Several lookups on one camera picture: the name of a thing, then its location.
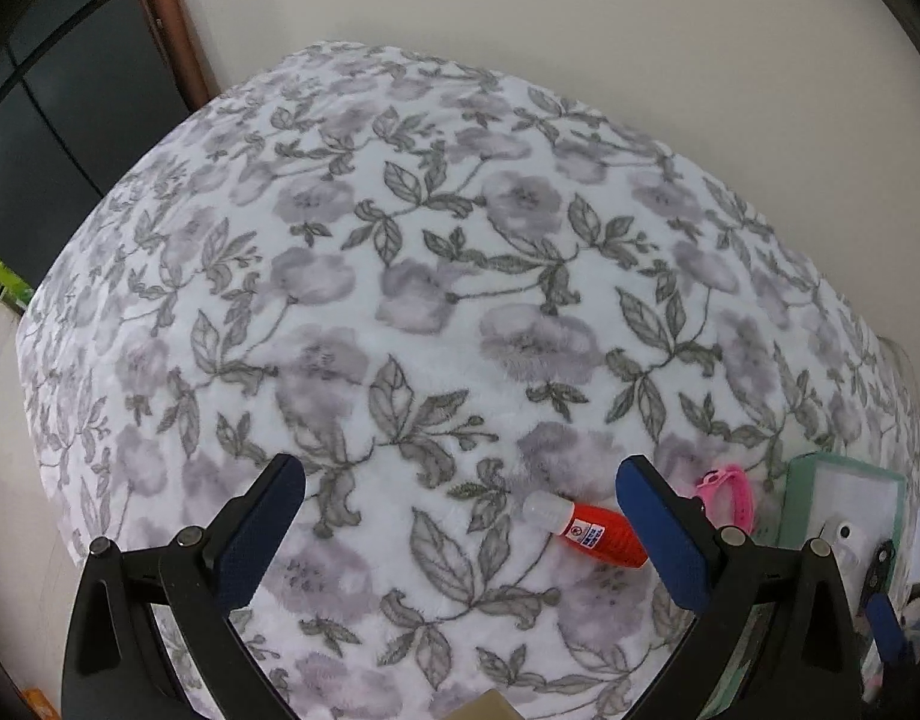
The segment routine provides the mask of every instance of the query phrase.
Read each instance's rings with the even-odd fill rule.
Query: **black tool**
[[[735,527],[717,531],[698,499],[679,497],[639,455],[620,464],[616,497],[671,598],[698,614],[627,720],[695,720],[751,610],[765,603],[774,606],[759,652],[730,707],[713,717],[920,720],[920,665],[912,666],[901,634],[897,640],[895,619],[893,628],[880,626],[889,632],[882,646],[898,659],[884,676],[886,699],[862,702],[852,617],[826,541],[812,538],[795,552],[757,546]]]
[[[867,607],[871,595],[883,591],[887,579],[890,578],[890,569],[893,568],[893,560],[896,556],[897,548],[893,546],[893,541],[890,539],[876,547],[870,568],[867,569],[867,574],[863,578],[863,589],[860,590],[860,610]]]
[[[756,604],[773,613],[759,654],[721,720],[920,720],[920,664],[882,599],[883,695],[867,707],[843,583],[828,543],[799,552],[756,546],[735,527],[715,530],[698,500],[680,498],[641,457],[623,461],[617,499],[674,602],[696,620],[628,720],[695,720]],[[165,547],[121,553],[90,545],[63,664],[64,720],[194,720],[151,604],[170,605],[206,687],[226,720],[296,720],[229,624],[250,603],[305,492],[300,462],[277,455],[246,495],[205,530]]]
[[[296,720],[227,619],[250,603],[306,488],[303,466],[277,455],[205,530],[121,553],[90,545],[63,664],[65,720],[193,720],[152,617],[170,605],[204,683],[227,720]]]

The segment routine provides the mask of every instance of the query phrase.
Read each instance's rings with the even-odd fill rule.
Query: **screw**
[[[746,542],[747,535],[743,533],[740,528],[735,528],[730,525],[720,531],[720,538],[722,538],[723,543],[730,544],[732,547],[738,547]]]
[[[810,540],[810,551],[817,557],[826,557],[829,555],[829,544],[823,541],[823,538],[812,538]]]
[[[113,542],[110,541],[106,536],[97,536],[90,541],[90,555],[93,557],[99,557],[106,552],[113,545]]]
[[[193,547],[199,544],[202,538],[203,528],[200,528],[199,525],[190,525],[176,534],[176,543],[181,547]]]

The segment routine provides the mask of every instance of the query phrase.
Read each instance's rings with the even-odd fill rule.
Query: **floral blanket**
[[[622,714],[688,617],[519,506],[615,505],[631,453],[684,493],[744,466],[761,541],[817,448],[920,502],[910,389],[762,215],[577,100],[391,47],[308,47],[181,124],[17,346],[78,559],[101,533],[165,543],[302,459],[308,499],[233,623],[311,720],[439,718],[492,686],[528,720]]]

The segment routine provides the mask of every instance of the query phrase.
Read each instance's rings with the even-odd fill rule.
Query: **bottle label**
[[[564,536],[570,541],[576,541],[579,546],[592,549],[600,541],[600,537],[607,531],[602,525],[595,525],[582,519],[574,519]]]

